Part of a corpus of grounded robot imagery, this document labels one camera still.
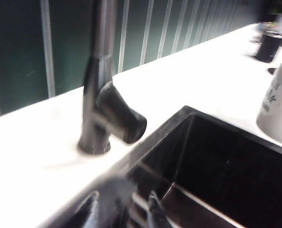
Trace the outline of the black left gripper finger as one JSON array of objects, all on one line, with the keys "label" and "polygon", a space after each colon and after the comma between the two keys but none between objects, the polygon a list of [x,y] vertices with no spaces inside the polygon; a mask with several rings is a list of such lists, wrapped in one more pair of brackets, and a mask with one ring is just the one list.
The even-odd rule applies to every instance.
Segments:
[{"label": "black left gripper finger", "polygon": [[125,228],[136,185],[126,178],[109,179],[83,201],[85,228]]}]

